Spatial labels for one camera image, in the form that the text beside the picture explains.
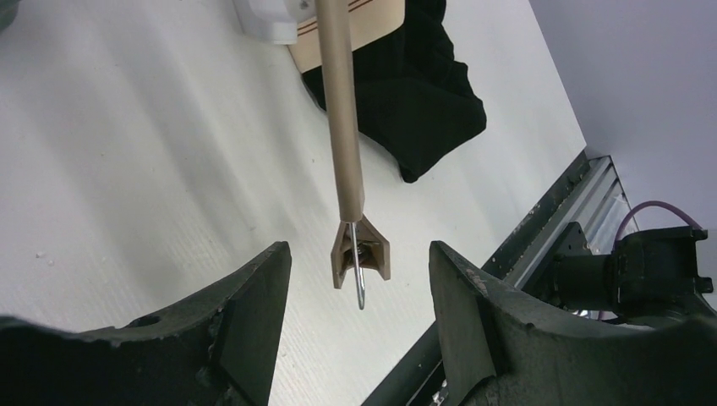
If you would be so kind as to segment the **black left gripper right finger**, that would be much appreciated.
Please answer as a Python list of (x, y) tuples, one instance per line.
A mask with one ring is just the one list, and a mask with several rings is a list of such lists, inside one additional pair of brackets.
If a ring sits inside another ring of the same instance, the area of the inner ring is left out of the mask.
[(483, 272), (441, 241), (430, 289), (451, 405), (711, 405), (716, 323), (591, 321)]

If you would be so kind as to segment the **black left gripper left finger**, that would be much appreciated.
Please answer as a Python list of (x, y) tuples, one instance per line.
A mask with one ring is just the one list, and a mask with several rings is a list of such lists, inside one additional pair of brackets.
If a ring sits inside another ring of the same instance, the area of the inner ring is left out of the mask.
[(265, 405), (292, 265), (276, 242), (127, 326), (66, 332), (1, 319), (4, 405)]

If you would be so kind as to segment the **black underwear white waistband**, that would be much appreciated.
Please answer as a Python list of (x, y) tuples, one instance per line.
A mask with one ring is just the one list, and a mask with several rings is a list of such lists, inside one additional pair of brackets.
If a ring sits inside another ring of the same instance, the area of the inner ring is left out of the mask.
[(353, 51), (359, 131), (414, 183), (487, 126), (468, 66), (455, 58), (444, 1), (406, 1), (404, 21)]

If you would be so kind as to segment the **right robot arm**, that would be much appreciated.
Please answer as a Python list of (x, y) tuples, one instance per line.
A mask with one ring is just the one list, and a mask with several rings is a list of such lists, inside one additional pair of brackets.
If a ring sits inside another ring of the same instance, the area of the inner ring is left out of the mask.
[(571, 223), (522, 287), (430, 246), (448, 405), (713, 405), (706, 231), (663, 228), (592, 254)]

